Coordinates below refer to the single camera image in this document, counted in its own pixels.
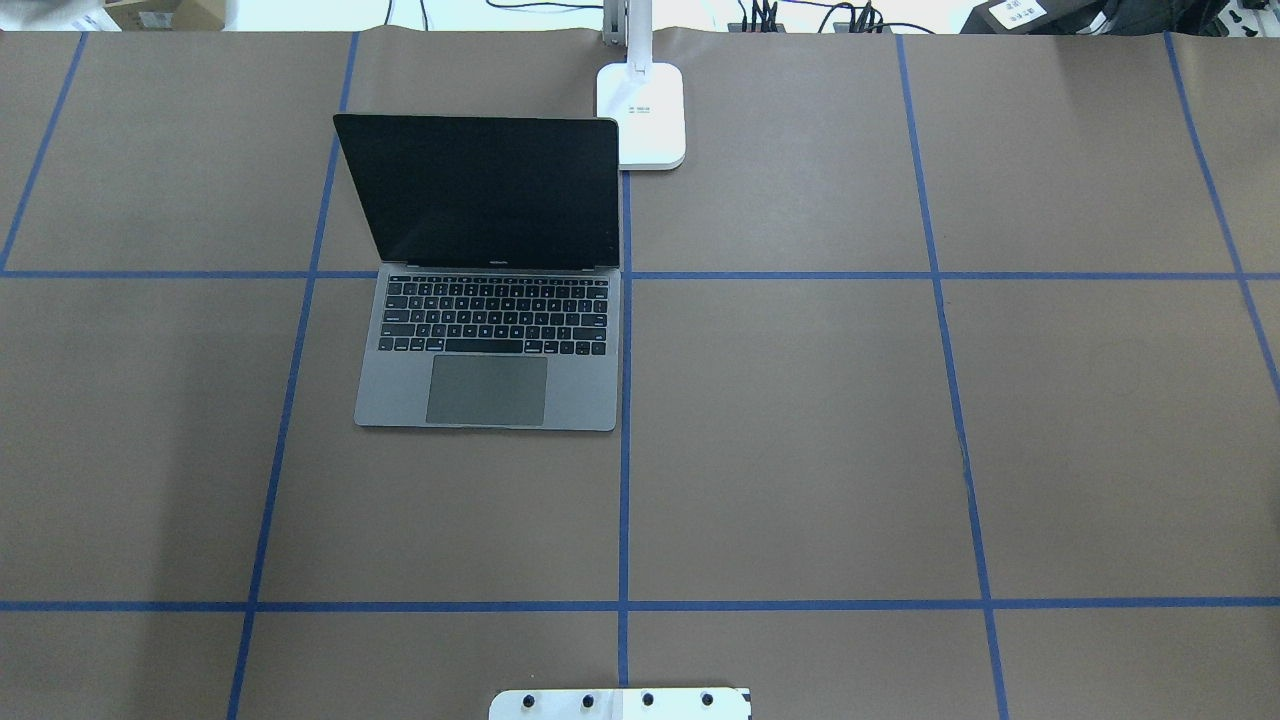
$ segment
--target space bar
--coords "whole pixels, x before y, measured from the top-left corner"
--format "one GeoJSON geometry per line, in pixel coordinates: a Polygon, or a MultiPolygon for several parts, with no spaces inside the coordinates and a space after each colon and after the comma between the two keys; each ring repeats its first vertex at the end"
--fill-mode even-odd
{"type": "Polygon", "coordinates": [[[524,352],[525,342],[521,340],[472,340],[461,337],[444,341],[444,350],[448,352],[524,352]]]}

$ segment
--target white label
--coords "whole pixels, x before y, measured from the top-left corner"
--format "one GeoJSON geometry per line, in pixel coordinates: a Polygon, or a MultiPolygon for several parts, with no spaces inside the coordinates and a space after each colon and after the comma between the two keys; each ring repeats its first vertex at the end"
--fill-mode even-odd
{"type": "Polygon", "coordinates": [[[1000,5],[992,5],[987,9],[991,10],[992,17],[1000,20],[1000,24],[1005,26],[1005,29],[1014,29],[1048,14],[1036,0],[1005,0],[1000,5]]]}
{"type": "Polygon", "coordinates": [[[173,13],[138,13],[138,20],[147,29],[173,29],[173,13]]]}

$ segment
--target gray laptop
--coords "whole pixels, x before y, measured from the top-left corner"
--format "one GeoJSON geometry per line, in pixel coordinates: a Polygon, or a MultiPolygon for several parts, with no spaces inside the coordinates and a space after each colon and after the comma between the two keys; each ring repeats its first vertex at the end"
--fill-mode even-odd
{"type": "Polygon", "coordinates": [[[617,124],[333,122],[383,260],[356,423],[612,430],[617,124]]]}

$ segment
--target vertical blue line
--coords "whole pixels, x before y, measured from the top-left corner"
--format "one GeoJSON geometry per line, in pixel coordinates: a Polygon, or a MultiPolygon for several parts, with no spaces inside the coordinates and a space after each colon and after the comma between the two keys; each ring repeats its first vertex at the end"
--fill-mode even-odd
{"type": "Polygon", "coordinates": [[[960,443],[960,461],[964,468],[964,484],[969,502],[969,532],[973,537],[973,556],[978,566],[978,588],[984,603],[983,620],[987,626],[987,648],[991,653],[991,676],[996,691],[996,708],[1001,720],[1009,720],[1009,702],[1005,693],[1004,662],[1000,659],[1000,641],[996,635],[996,612],[991,607],[991,582],[987,575],[987,552],[982,539],[982,521],[978,518],[978,493],[973,483],[973,464],[969,460],[969,437],[964,427],[964,407],[960,404],[960,387],[956,382],[955,356],[951,351],[951,329],[947,324],[946,302],[942,296],[942,274],[938,268],[938,250],[933,238],[933,217],[929,211],[929,193],[924,182],[924,163],[920,159],[920,138],[915,126],[915,105],[911,100],[911,78],[906,65],[906,47],[902,36],[897,42],[897,65],[902,76],[902,101],[906,105],[906,128],[911,140],[911,161],[915,165],[915,187],[920,200],[920,219],[924,225],[924,246],[929,254],[929,274],[933,281],[933,305],[938,315],[938,331],[942,337],[942,359],[947,370],[947,389],[951,393],[951,419],[955,423],[956,438],[960,443]]]}
{"type": "Polygon", "coordinates": [[[40,167],[45,164],[45,152],[49,151],[49,142],[54,138],[54,128],[58,127],[58,118],[63,114],[63,105],[67,102],[67,95],[72,90],[72,79],[76,77],[76,69],[79,68],[79,60],[84,55],[84,45],[87,42],[88,33],[82,32],[79,42],[76,44],[76,53],[72,55],[72,64],[67,68],[67,76],[63,78],[63,88],[58,92],[58,101],[54,102],[54,111],[50,113],[49,123],[45,126],[45,136],[40,138],[40,149],[36,150],[36,159],[32,160],[31,172],[27,173],[27,184],[23,186],[18,206],[13,211],[13,222],[9,223],[9,234],[4,238],[4,249],[0,249],[0,270],[4,270],[9,263],[13,243],[18,240],[18,228],[22,225],[22,217],[27,211],[27,202],[31,201],[32,191],[36,190],[36,177],[40,176],[40,167]]]}
{"type": "Polygon", "coordinates": [[[630,683],[631,600],[631,173],[622,173],[622,466],[618,488],[618,687],[630,683]]]}
{"type": "Polygon", "coordinates": [[[1235,268],[1235,279],[1240,286],[1240,295],[1244,296],[1244,306],[1249,311],[1249,322],[1253,323],[1253,334],[1258,338],[1262,348],[1262,361],[1267,365],[1271,375],[1271,387],[1275,389],[1276,400],[1280,400],[1280,372],[1276,372],[1276,360],[1271,355],[1271,345],[1267,342],[1266,329],[1262,327],[1262,318],[1258,307],[1253,302],[1253,291],[1249,290],[1249,281],[1244,275],[1244,264],[1240,261],[1240,252],[1235,247],[1235,238],[1231,236],[1231,225],[1226,222],[1226,211],[1222,210],[1222,199],[1217,195],[1217,183],[1213,182],[1213,173],[1208,169],[1208,159],[1201,145],[1199,132],[1196,129],[1196,119],[1192,117],[1192,104],[1187,99],[1187,86],[1183,83],[1183,72],[1178,65],[1178,51],[1174,49],[1174,36],[1165,31],[1165,50],[1169,53],[1169,67],[1174,72],[1174,85],[1178,87],[1178,100],[1183,106],[1183,119],[1187,120],[1187,133],[1190,135],[1192,147],[1196,150],[1196,160],[1199,163],[1201,174],[1204,176],[1204,187],[1208,188],[1208,197],[1213,202],[1213,214],[1217,215],[1217,227],[1222,231],[1222,241],[1226,242],[1226,252],[1231,256],[1231,266],[1235,268]]]}
{"type": "MultiPolygon", "coordinates": [[[[360,33],[351,33],[347,50],[347,72],[342,81],[339,110],[347,109],[351,91],[351,76],[356,65],[356,49],[360,46],[360,33]]],[[[266,547],[271,534],[271,518],[275,514],[275,496],[280,487],[280,470],[284,466],[284,447],[289,434],[289,420],[293,415],[293,398],[298,388],[298,368],[302,364],[302,350],[306,345],[307,324],[311,320],[311,299],[315,295],[316,272],[320,265],[320,250],[324,245],[324,231],[329,215],[329,195],[333,191],[333,176],[338,167],[338,137],[329,142],[329,165],[325,170],[324,190],[320,192],[320,210],[316,214],[315,237],[311,241],[311,261],[307,270],[306,287],[302,291],[302,310],[298,314],[298,328],[293,338],[293,357],[289,360],[289,378],[284,386],[284,405],[280,410],[280,425],[275,436],[275,455],[271,459],[271,475],[266,484],[266,501],[262,505],[262,524],[257,534],[257,550],[253,555],[253,573],[248,585],[248,603],[244,621],[241,626],[241,644],[236,653],[236,673],[232,676],[230,697],[227,701],[227,719],[236,720],[239,714],[241,692],[244,688],[244,670],[248,665],[250,644],[253,641],[253,621],[257,616],[257,598],[262,587],[262,566],[266,561],[266,547]]]]}

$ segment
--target white stand base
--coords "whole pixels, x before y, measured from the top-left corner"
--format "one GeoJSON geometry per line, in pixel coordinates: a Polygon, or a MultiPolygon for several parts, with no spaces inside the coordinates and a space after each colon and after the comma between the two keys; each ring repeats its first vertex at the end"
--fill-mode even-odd
{"type": "Polygon", "coordinates": [[[618,122],[623,170],[669,170],[685,161],[685,78],[676,65],[653,63],[640,79],[626,63],[595,76],[595,114],[618,122]]]}
{"type": "Polygon", "coordinates": [[[506,691],[498,693],[498,697],[489,703],[489,720],[750,720],[750,717],[751,691],[742,688],[506,691]]]}

